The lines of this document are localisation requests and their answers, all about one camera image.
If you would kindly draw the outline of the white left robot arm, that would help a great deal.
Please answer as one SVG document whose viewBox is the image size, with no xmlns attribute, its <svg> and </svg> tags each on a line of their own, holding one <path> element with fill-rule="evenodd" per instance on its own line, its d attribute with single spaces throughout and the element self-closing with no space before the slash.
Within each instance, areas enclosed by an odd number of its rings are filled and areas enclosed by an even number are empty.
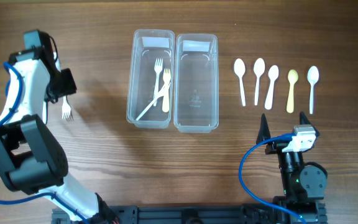
<svg viewBox="0 0 358 224">
<path fill-rule="evenodd" d="M 0 115 L 0 178 L 27 197 L 0 205 L 46 198 L 72 222 L 116 223 L 106 202 L 69 173 L 66 154 L 46 125 L 48 102 L 76 91 L 71 71 L 60 70 L 56 56 L 44 46 L 31 47 L 4 62 L 10 79 Z"/>
</svg>

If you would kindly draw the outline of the yellow plastic fork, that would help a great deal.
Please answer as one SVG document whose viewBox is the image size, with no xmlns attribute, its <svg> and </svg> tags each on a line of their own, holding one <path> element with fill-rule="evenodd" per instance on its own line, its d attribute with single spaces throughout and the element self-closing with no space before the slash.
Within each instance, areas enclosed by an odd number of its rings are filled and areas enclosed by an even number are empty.
<svg viewBox="0 0 358 224">
<path fill-rule="evenodd" d="M 169 68 L 165 68 L 163 71 L 163 81 L 164 85 L 166 86 L 164 95 L 163 95 L 163 102 L 162 102 L 162 111 L 164 113 L 169 112 L 169 89 L 170 89 L 170 82 L 171 82 L 171 71 Z"/>
</svg>

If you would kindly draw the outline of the slim white plastic fork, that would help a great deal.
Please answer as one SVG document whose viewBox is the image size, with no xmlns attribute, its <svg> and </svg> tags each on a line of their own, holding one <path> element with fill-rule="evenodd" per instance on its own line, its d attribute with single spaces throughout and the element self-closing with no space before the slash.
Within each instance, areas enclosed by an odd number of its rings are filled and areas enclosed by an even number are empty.
<svg viewBox="0 0 358 224">
<path fill-rule="evenodd" d="M 146 114 L 146 112 L 148 112 L 148 110 L 153 106 L 153 104 L 157 102 L 157 100 L 161 98 L 168 91 L 169 88 L 170 88 L 170 83 L 164 84 L 161 90 L 157 93 L 157 97 L 153 98 L 153 100 L 144 108 L 144 110 L 138 115 L 138 117 L 136 117 L 135 120 L 136 121 L 140 120 L 141 117 L 143 117 L 143 115 Z"/>
</svg>

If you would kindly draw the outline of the clear white plastic fork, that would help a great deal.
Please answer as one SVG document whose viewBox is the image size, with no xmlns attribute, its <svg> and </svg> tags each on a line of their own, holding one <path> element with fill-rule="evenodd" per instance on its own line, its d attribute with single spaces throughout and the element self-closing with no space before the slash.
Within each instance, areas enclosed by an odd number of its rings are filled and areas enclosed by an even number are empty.
<svg viewBox="0 0 358 224">
<path fill-rule="evenodd" d="M 73 114 L 72 114 L 71 106 L 68 103 L 67 96 L 63 97 L 62 119 L 66 121 L 73 121 Z"/>
</svg>

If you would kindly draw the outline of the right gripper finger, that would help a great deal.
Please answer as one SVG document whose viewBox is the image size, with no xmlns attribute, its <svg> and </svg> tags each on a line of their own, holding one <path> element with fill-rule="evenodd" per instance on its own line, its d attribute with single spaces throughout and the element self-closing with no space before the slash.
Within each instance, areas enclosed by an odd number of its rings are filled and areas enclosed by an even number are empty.
<svg viewBox="0 0 358 224">
<path fill-rule="evenodd" d="M 265 114 L 261 115 L 260 129 L 257 135 L 256 144 L 266 141 L 271 138 L 268 122 Z"/>
<path fill-rule="evenodd" d="M 312 126 L 315 131 L 315 136 L 319 137 L 319 131 L 315 128 L 315 126 L 313 124 L 311 124 L 311 122 L 306 117 L 306 115 L 304 114 L 303 111 L 300 112 L 300 124 L 306 124 L 306 125 Z"/>
</svg>

